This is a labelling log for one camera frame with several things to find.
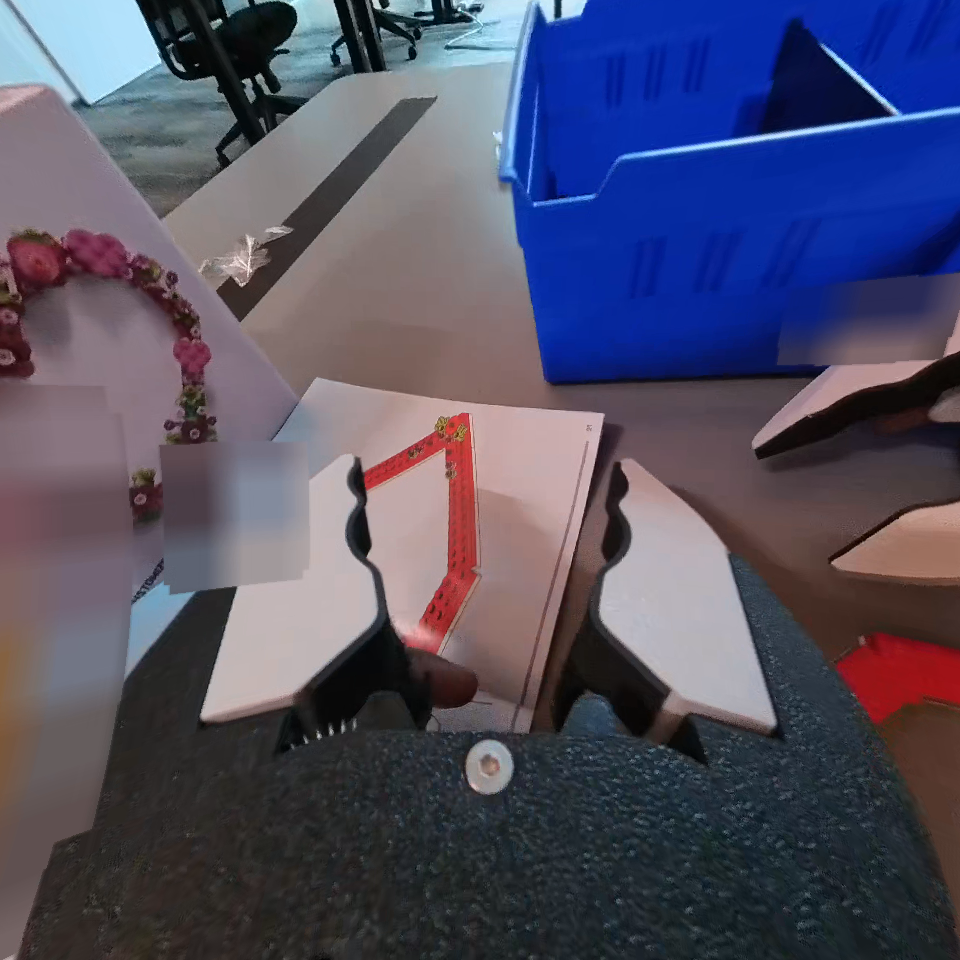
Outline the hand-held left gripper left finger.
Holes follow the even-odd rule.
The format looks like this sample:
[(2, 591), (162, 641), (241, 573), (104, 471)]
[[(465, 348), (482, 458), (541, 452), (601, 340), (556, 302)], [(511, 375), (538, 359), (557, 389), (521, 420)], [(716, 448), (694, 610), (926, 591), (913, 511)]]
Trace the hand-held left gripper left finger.
[(346, 724), (375, 693), (417, 683), (369, 559), (366, 489), (347, 454), (309, 482), (309, 562), (298, 580), (236, 589), (199, 713), (202, 724), (299, 711), (305, 724)]

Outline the white and yellow set box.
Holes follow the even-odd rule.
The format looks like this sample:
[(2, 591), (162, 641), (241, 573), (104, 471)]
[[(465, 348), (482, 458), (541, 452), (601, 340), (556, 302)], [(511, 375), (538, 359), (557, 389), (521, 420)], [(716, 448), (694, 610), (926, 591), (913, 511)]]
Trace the white and yellow set box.
[(294, 391), (60, 94), (2, 87), (2, 396), (69, 388), (123, 427), (133, 589), (162, 560), (161, 448), (270, 441)]

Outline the blue plastic bin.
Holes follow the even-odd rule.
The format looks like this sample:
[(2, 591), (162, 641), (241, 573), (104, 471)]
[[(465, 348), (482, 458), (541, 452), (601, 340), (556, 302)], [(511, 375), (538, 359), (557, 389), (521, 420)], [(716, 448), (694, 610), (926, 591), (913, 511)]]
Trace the blue plastic bin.
[(502, 136), (550, 383), (816, 371), (784, 314), (958, 278), (958, 2), (531, 2)]

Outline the black office chair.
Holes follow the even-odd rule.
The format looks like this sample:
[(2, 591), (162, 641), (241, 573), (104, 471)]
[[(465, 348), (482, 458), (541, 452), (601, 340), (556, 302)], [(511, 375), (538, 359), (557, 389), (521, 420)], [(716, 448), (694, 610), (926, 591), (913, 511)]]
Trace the black office chair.
[(306, 104), (282, 93), (273, 63), (298, 26), (286, 2), (246, 2), (228, 12), (222, 1), (138, 1), (162, 62), (185, 82), (214, 80), (235, 122), (217, 144), (221, 169), (231, 165), (227, 150), (240, 139), (256, 145)]

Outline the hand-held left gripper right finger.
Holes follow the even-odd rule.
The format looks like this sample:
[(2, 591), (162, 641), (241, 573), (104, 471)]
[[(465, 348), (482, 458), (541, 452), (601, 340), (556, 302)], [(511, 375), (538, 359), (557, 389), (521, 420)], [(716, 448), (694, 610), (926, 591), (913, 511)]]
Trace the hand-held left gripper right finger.
[(732, 556), (684, 499), (634, 460), (616, 462), (605, 563), (555, 694), (555, 726), (586, 693), (642, 738), (690, 718), (762, 737), (778, 718)]

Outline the white instruction booklet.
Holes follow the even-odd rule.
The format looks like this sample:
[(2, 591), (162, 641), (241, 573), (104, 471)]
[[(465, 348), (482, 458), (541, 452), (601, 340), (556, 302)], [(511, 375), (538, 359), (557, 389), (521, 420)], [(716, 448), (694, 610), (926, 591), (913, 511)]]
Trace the white instruction booklet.
[(603, 422), (316, 379), (276, 435), (304, 445), (310, 480), (359, 459), (394, 630), (477, 676), (428, 729), (530, 731)]

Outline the person's left hand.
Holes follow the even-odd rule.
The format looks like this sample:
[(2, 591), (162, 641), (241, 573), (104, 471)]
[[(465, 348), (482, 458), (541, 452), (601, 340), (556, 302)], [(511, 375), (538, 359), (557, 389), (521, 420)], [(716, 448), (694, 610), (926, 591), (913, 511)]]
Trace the person's left hand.
[(433, 708), (458, 710), (474, 701), (479, 684), (472, 670), (421, 649), (408, 648), (407, 657)]

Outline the grey desk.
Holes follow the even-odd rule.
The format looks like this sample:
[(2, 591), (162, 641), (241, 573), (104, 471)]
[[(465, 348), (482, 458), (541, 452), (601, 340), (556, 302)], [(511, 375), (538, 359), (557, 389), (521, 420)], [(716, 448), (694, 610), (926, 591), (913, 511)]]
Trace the grey desk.
[[(279, 213), (305, 201), (321, 160), (307, 158), (322, 121), (357, 135), (402, 97), (437, 101), (384, 159), (356, 198), (318, 233), (244, 328), (303, 391), (315, 377), (357, 386), (472, 400), (594, 404), (612, 418), (602, 434), (608, 500), (617, 462), (640, 464), (691, 506), (726, 546), (751, 634), (773, 696), (771, 736), (690, 718), (656, 746), (630, 732), (602, 697), (583, 694), (563, 733), (499, 735), (515, 762), (511, 782), (475, 796), (465, 765), (479, 733), (415, 730), (403, 702), (380, 698), (355, 732), (281, 757), (284, 713), (200, 731), (202, 790), (225, 786), (226, 805), (272, 810), (267, 790), (291, 793), (296, 810), (321, 803), (415, 810), (438, 825), (449, 810), (486, 810), (532, 838), (599, 838), (633, 831), (734, 836), (748, 852), (797, 848), (822, 854), (855, 840), (905, 843), (918, 814), (882, 733), (803, 631), (834, 652), (856, 633), (893, 627), (958, 650), (958, 587), (842, 582), (819, 550), (839, 546), (858, 523), (877, 521), (899, 496), (922, 505), (958, 499), (958, 427), (930, 424), (891, 435), (858, 425), (780, 462), (761, 463), (747, 435), (800, 381), (740, 379), (550, 388), (504, 188), (497, 186), (484, 121), (506, 91), (504, 66), (447, 74), (382, 75), (330, 87), (275, 147), (258, 148), (177, 210), (174, 234), (202, 247), (214, 214), (238, 216), (241, 188)], [(601, 490), (589, 495), (587, 537), (550, 658), (555, 694), (605, 564)]]

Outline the clear plastic wrapper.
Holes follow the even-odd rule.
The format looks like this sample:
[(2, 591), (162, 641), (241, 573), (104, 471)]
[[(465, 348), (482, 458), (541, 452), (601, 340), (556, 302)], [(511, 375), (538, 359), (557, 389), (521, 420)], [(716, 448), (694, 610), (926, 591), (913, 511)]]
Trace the clear plastic wrapper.
[(286, 225), (270, 226), (258, 234), (247, 233), (227, 253), (204, 260), (198, 272), (209, 282), (232, 280), (244, 288), (271, 263), (269, 246), (293, 233), (293, 228)]

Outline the red brick heart frame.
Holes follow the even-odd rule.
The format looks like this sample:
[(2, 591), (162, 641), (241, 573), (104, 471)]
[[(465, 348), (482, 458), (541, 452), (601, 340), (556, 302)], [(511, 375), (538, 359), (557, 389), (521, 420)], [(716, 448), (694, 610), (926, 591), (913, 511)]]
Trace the red brick heart frame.
[(959, 707), (959, 651), (951, 647), (872, 633), (835, 667), (876, 725), (928, 702)]

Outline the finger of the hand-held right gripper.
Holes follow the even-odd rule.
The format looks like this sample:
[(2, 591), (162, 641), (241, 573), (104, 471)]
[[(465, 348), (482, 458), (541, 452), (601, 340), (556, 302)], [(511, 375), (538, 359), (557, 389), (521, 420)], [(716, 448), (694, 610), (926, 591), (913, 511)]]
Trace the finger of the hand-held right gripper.
[(834, 554), (847, 576), (919, 586), (959, 584), (959, 502), (911, 507)]
[(832, 366), (792, 398), (755, 435), (767, 459), (869, 424), (883, 434), (958, 423), (959, 362), (897, 361)]

